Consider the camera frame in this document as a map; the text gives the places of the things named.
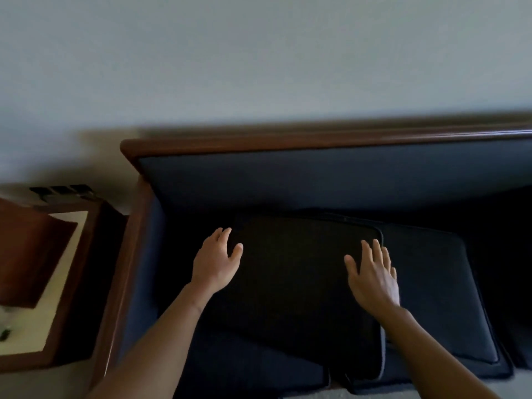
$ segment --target back cushion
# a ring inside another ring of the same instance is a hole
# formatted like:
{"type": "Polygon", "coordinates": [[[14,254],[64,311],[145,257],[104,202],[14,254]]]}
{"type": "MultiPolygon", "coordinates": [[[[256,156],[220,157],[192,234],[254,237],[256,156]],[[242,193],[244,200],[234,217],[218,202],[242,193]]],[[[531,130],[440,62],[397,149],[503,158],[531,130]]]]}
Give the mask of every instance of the back cushion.
{"type": "Polygon", "coordinates": [[[532,139],[147,157],[178,212],[397,210],[532,185],[532,139]]]}

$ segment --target white wall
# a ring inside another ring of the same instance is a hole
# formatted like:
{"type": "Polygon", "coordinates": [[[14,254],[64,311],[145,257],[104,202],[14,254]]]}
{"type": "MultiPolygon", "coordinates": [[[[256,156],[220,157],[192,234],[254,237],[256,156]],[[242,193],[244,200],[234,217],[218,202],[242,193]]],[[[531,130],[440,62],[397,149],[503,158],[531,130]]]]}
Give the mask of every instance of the white wall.
{"type": "Polygon", "coordinates": [[[0,185],[135,179],[136,126],[532,108],[532,0],[0,0],[0,185]]]}

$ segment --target person's left arm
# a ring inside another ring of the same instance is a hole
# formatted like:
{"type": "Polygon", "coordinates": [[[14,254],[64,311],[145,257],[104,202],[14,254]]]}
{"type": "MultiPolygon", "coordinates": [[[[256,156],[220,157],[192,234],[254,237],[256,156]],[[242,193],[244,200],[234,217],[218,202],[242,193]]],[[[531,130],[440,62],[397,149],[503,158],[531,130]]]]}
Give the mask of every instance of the person's left arm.
{"type": "Polygon", "coordinates": [[[88,399],[173,396],[203,308],[214,293],[229,284],[240,265],[242,244],[227,255],[230,232],[230,228],[218,228],[203,242],[194,259],[191,282],[88,399]]]}

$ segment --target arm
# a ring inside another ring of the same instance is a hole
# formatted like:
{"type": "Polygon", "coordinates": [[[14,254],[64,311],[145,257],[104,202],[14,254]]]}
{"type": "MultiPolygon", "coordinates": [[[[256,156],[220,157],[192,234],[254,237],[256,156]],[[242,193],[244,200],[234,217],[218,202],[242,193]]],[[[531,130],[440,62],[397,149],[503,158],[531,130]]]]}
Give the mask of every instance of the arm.
{"type": "Polygon", "coordinates": [[[381,249],[376,239],[373,250],[362,241],[360,273],[351,256],[344,260],[355,299],[379,321],[401,352],[423,399],[498,397],[400,306],[397,272],[388,249],[381,249]]]}
{"type": "Polygon", "coordinates": [[[240,265],[242,244],[227,256],[230,232],[230,228],[218,228],[203,242],[194,259],[191,282],[88,399],[173,396],[203,308],[214,293],[229,284],[240,265]]]}

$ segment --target brown lampshade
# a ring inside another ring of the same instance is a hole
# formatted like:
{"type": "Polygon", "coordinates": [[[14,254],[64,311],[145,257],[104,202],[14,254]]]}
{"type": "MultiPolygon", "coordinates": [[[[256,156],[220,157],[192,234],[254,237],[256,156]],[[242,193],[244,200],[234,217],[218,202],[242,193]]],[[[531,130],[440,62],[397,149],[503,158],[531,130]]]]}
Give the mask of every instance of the brown lampshade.
{"type": "Polygon", "coordinates": [[[35,308],[75,228],[0,199],[0,305],[35,308]]]}

